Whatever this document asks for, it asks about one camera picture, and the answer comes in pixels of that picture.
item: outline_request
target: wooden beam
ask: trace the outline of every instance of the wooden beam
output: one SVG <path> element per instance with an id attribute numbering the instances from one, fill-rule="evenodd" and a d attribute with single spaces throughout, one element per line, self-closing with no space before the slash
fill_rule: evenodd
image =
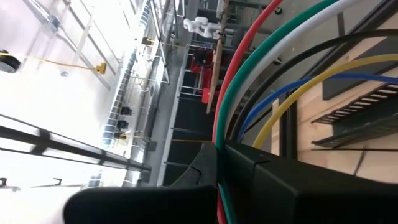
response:
<path id="1" fill-rule="evenodd" d="M 224 30 L 226 27 L 226 21 L 228 18 L 228 7 L 229 7 L 229 0 L 224 0 L 224 8 L 223 8 L 222 16 L 221 16 L 221 28 L 220 28 L 221 34 L 224 34 Z M 223 54 L 223 38 L 220 38 L 217 41 L 216 51 L 213 56 L 213 74 L 211 76 L 210 95 L 209 95 L 209 102 L 207 103 L 206 114 L 210 113 L 211 106 L 213 104 L 213 98 L 214 98 L 214 94 L 215 94 L 217 83 L 218 83 L 218 76 L 220 74 L 220 64 L 221 64 L 222 54 Z"/>

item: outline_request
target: red cable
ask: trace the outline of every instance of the red cable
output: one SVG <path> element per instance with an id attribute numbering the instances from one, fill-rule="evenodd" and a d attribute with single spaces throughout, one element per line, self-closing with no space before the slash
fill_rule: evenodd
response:
<path id="1" fill-rule="evenodd" d="M 217 220 L 218 224 L 227 224 L 224 205 L 221 199 L 220 190 L 217 189 Z"/>
<path id="2" fill-rule="evenodd" d="M 238 48 L 235 51 L 235 54 L 231 60 L 231 63 L 228 67 L 226 72 L 223 85 L 221 86 L 220 93 L 218 95 L 217 107 L 216 107 L 216 114 L 214 117 L 214 124 L 213 124 L 213 142 L 216 141 L 216 128 L 217 128 L 217 119 L 218 119 L 218 112 L 220 111 L 221 102 L 223 101 L 224 94 L 226 89 L 228 88 L 229 84 L 231 83 L 232 79 L 234 78 L 236 71 L 240 63 L 242 62 L 242 58 L 244 52 L 249 47 L 251 41 L 253 40 L 254 36 L 256 35 L 258 29 L 262 25 L 262 23 L 271 15 L 274 10 L 278 7 L 278 5 L 283 0 L 273 0 L 260 14 L 260 16 L 254 21 L 253 25 L 250 27 L 246 35 L 243 37 L 241 43 L 239 44 Z"/>

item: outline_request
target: cable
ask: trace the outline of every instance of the cable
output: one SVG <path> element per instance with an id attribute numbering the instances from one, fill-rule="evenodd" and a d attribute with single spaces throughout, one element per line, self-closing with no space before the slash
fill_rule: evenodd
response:
<path id="1" fill-rule="evenodd" d="M 16 56 L 14 54 L 2 53 L 2 52 L 0 52 L 0 55 L 2 55 L 2 56 L 11 56 L 11 57 L 15 57 Z M 36 60 L 41 61 L 41 62 L 48 62 L 48 63 L 53 63 L 53 64 L 56 64 L 56 65 L 61 65 L 61 66 L 66 66 L 66 67 L 82 68 L 82 69 L 88 69 L 88 70 L 96 70 L 97 69 L 97 68 L 84 67 L 84 66 L 80 66 L 80 65 L 71 65 L 71 64 L 68 64 L 68 63 L 54 62 L 54 61 L 47 60 L 47 59 L 44 59 L 44 58 L 37 58 L 37 57 L 31 57 L 31 56 L 23 56 L 23 57 L 24 58 L 32 58 L 32 59 L 36 59 Z"/>
<path id="2" fill-rule="evenodd" d="M 217 188 L 217 220 L 219 224 L 227 224 L 220 187 Z"/>
<path id="3" fill-rule="evenodd" d="M 217 141 L 216 141 L 216 127 L 217 127 L 218 112 L 220 110 L 221 101 L 223 100 L 224 93 L 225 93 L 229 83 L 231 82 L 234 74 L 236 73 L 236 70 L 238 69 L 239 64 L 242 61 L 244 52 L 249 47 L 252 39 L 254 38 L 255 34 L 257 33 L 257 30 L 260 28 L 262 23 L 274 12 L 274 10 L 277 8 L 277 6 L 281 2 L 282 2 L 282 0 L 273 0 L 263 10 L 263 12 L 260 14 L 260 16 L 256 19 L 256 21 L 254 21 L 253 25 L 247 31 L 246 35 L 243 37 L 243 40 L 241 41 L 238 48 L 236 49 L 235 54 L 232 58 L 232 61 L 228 67 L 223 84 L 221 86 L 220 93 L 218 95 L 218 101 L 217 101 L 217 106 L 216 106 L 216 111 L 215 111 L 215 120 L 214 120 L 214 125 L 213 125 L 213 142 L 216 144 L 216 148 L 217 148 L 217 150 L 219 150 L 219 152 L 222 151 L 224 148 L 224 139 L 217 139 Z M 221 181 L 219 184 L 219 190 L 220 190 L 221 198 L 223 200 L 223 204 L 225 206 L 225 214 L 226 214 L 226 219 L 227 219 L 228 223 L 236 223 L 236 218 L 233 214 L 233 209 L 231 208 L 228 189 L 226 188 L 222 177 L 221 177 Z"/>
<path id="4" fill-rule="evenodd" d="M 247 126 L 251 123 L 251 121 L 260 113 L 261 110 L 263 110 L 267 105 L 272 103 L 274 100 L 278 99 L 278 97 L 290 90 L 294 90 L 309 80 L 311 80 L 313 77 L 307 77 L 301 80 L 297 80 L 296 82 L 292 82 L 286 86 L 283 86 L 282 88 L 278 89 L 277 91 L 273 92 L 270 94 L 267 98 L 262 100 L 258 105 L 256 105 L 253 110 L 250 111 L 249 115 L 247 116 L 246 120 L 243 123 L 243 127 L 239 133 L 239 139 L 242 138 L 244 134 L 244 130 L 246 129 Z M 380 81 L 380 82 L 385 82 L 385 83 L 393 83 L 398 85 L 398 78 L 392 78 L 392 77 L 384 77 L 384 76 L 379 76 L 379 75 L 369 75 L 369 74 L 357 74 L 357 73 L 342 73 L 342 74 L 337 74 L 333 75 L 332 77 L 328 79 L 362 79 L 362 80 L 368 80 L 368 81 Z"/>
<path id="5" fill-rule="evenodd" d="M 294 67 L 296 64 L 304 61 L 305 59 L 315 55 L 322 50 L 326 50 L 330 47 L 343 44 L 346 42 L 354 41 L 354 40 L 362 40 L 371 37 L 385 37 L 385 36 L 397 36 L 398 29 L 383 29 L 383 30 L 372 30 L 366 32 L 359 32 L 355 34 L 349 34 L 342 37 L 337 37 L 335 39 L 328 40 L 324 43 L 318 44 L 301 54 L 298 54 L 294 58 L 290 59 L 288 62 L 283 64 L 275 73 L 270 75 L 266 80 L 261 83 L 259 88 L 253 93 L 253 95 L 248 99 L 246 104 L 243 106 L 238 118 L 235 121 L 234 128 L 231 132 L 231 139 L 237 139 L 239 135 L 239 130 L 243 125 L 244 120 L 248 116 L 251 108 L 254 104 L 258 101 L 258 99 L 262 96 L 262 94 L 279 78 L 281 77 L 286 71 Z"/>
<path id="6" fill-rule="evenodd" d="M 227 119 L 229 112 L 232 111 L 230 106 L 235 99 L 235 93 L 240 89 L 241 84 L 246 79 L 247 74 L 254 68 L 257 63 L 275 44 L 277 44 L 289 32 L 294 30 L 300 24 L 304 23 L 307 19 L 313 17 L 326 7 L 332 5 L 337 0 L 323 0 L 322 2 L 310 7 L 306 11 L 299 14 L 294 19 L 288 21 L 285 25 L 273 32 L 243 63 L 236 76 L 233 78 L 229 88 L 225 93 L 225 97 L 221 103 L 220 117 L 217 120 L 217 139 L 220 139 L 220 145 L 224 144 L 224 137 L 227 130 Z"/>
<path id="7" fill-rule="evenodd" d="M 226 128 L 228 128 L 228 124 L 232 119 L 233 113 L 238 107 L 239 102 L 241 101 L 241 98 L 244 96 L 245 92 L 249 89 L 249 87 L 256 80 L 256 78 L 261 74 L 261 72 L 274 61 L 274 59 L 276 59 L 286 48 L 290 47 L 290 45 L 294 43 L 298 37 L 306 34 L 312 29 L 318 27 L 320 24 L 326 22 L 331 17 L 337 15 L 339 12 L 343 11 L 347 7 L 350 7 L 358 2 L 360 2 L 360 0 L 340 0 L 326 7 L 324 10 L 320 9 L 321 11 L 318 14 L 314 15 L 306 21 L 302 21 L 301 23 L 296 24 L 297 28 L 287 34 L 276 45 L 273 44 L 264 49 L 264 51 L 262 52 L 263 54 L 261 61 L 257 65 L 253 64 L 250 69 L 245 71 L 247 79 L 245 79 L 244 82 L 241 82 L 241 86 L 237 89 L 238 93 L 235 95 L 233 105 L 228 111 L 229 113 Z"/>
<path id="8" fill-rule="evenodd" d="M 166 141 L 166 139 L 156 140 L 156 139 L 152 139 L 151 137 L 142 137 L 142 136 L 133 136 L 133 138 L 141 138 L 141 139 L 153 140 L 153 141 L 157 141 L 157 142 Z M 211 142 L 211 140 L 189 140 L 189 139 L 171 139 L 171 141 L 175 141 L 175 142 Z"/>
<path id="9" fill-rule="evenodd" d="M 229 67 L 226 71 L 226 75 L 223 80 L 223 84 L 221 86 L 220 93 L 218 94 L 217 106 L 215 111 L 214 125 L 213 125 L 213 141 L 216 142 L 216 129 L 218 125 L 218 115 L 220 112 L 221 102 L 223 101 L 224 94 L 231 83 L 239 65 L 242 62 L 243 55 L 246 49 L 250 46 L 250 43 L 254 36 L 257 33 L 257 30 L 260 28 L 262 23 L 274 12 L 274 10 L 278 7 L 278 5 L 282 2 L 282 0 L 273 0 L 260 14 L 260 16 L 254 21 L 253 25 L 246 32 L 246 35 L 243 37 L 241 43 L 235 51 L 235 54 L 229 64 Z"/>
<path id="10" fill-rule="evenodd" d="M 255 125 L 258 124 L 262 119 L 264 119 L 270 112 L 272 111 L 272 107 L 268 108 L 266 112 L 264 112 L 255 122 L 253 122 L 248 128 L 246 128 L 243 134 L 246 134 L 250 129 L 254 128 Z"/>
<path id="11" fill-rule="evenodd" d="M 316 84 L 324 81 L 325 79 L 329 78 L 330 76 L 340 73 L 352 68 L 360 67 L 363 65 L 368 65 L 372 63 L 379 63 L 379 62 L 389 62 L 389 61 L 397 61 L 398 54 L 385 54 L 385 55 L 378 55 L 372 56 L 367 58 L 362 58 L 358 60 L 353 60 L 351 62 L 342 64 L 337 67 L 333 67 L 328 69 L 327 71 L 321 73 L 320 75 L 312 78 L 306 84 L 301 86 L 299 89 L 294 91 L 275 111 L 275 113 L 269 118 L 267 123 L 262 127 L 260 133 L 257 135 L 256 140 L 254 141 L 253 147 L 260 148 L 263 141 L 265 140 L 266 136 L 270 133 L 273 125 L 279 120 L 279 118 L 285 113 L 285 111 L 305 92 L 311 89 Z"/>
<path id="12" fill-rule="evenodd" d="M 362 151 L 361 152 L 361 156 L 359 157 L 359 160 L 358 160 L 358 163 L 357 163 L 357 165 L 355 167 L 353 176 L 357 176 L 359 168 L 361 168 L 363 160 L 365 159 L 365 154 L 366 154 L 366 151 Z"/>

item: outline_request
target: yellow extension cord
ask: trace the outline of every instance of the yellow extension cord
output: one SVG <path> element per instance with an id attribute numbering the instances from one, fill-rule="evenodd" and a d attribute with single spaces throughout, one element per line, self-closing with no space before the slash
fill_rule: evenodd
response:
<path id="1" fill-rule="evenodd" d="M 0 56 L 15 57 L 16 55 L 0 52 Z M 102 63 L 101 65 L 98 65 L 98 66 L 96 66 L 94 68 L 90 68 L 90 67 L 84 67 L 84 66 L 80 66 L 80 65 L 71 65 L 71 64 L 68 64 L 68 63 L 54 62 L 54 61 L 47 60 L 47 59 L 44 59 L 44 58 L 37 58 L 37 57 L 31 57 L 31 56 L 23 56 L 23 57 L 24 58 L 36 59 L 36 60 L 41 61 L 41 62 L 48 62 L 48 63 L 53 63 L 53 64 L 56 64 L 56 65 L 61 65 L 61 66 L 66 66 L 66 67 L 82 68 L 82 69 L 87 69 L 87 70 L 96 70 L 101 75 L 105 74 L 105 68 L 106 68 L 106 64 L 105 63 Z"/>
<path id="2" fill-rule="evenodd" d="M 368 65 L 372 63 L 379 62 L 387 62 L 387 61 L 396 61 L 398 60 L 398 54 L 385 54 L 372 56 L 367 58 L 362 58 L 358 60 L 353 60 L 352 62 L 345 63 L 343 65 L 331 68 L 321 73 L 320 75 L 314 77 L 306 84 L 298 88 L 294 91 L 275 111 L 275 113 L 268 119 L 267 123 L 262 127 L 261 131 L 256 137 L 256 140 L 253 143 L 253 147 L 260 149 L 262 143 L 264 142 L 266 136 L 271 132 L 273 125 L 280 119 L 280 117 L 285 113 L 285 111 L 305 92 L 314 87 L 316 84 L 324 81 L 325 79 L 335 75 L 337 73 L 341 73 L 343 71 L 347 71 L 352 68 L 360 67 L 363 65 Z"/>

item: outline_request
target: black cable tray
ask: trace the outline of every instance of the black cable tray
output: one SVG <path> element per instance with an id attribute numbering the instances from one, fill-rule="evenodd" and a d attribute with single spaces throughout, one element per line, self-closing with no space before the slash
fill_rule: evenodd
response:
<path id="1" fill-rule="evenodd" d="M 340 134 L 336 134 L 319 141 L 312 141 L 312 144 L 321 147 L 336 148 L 347 144 L 354 144 L 361 141 L 387 136 L 396 132 L 398 132 L 398 113 L 386 118 L 381 118 L 377 121 L 366 123 L 360 127 L 344 131 Z"/>
<path id="2" fill-rule="evenodd" d="M 375 88 L 373 91 L 353 100 L 346 106 L 333 110 L 331 113 L 325 114 L 320 118 L 311 121 L 311 123 L 336 124 L 363 112 L 369 107 L 387 102 L 397 96 L 398 85 L 384 84 Z"/>

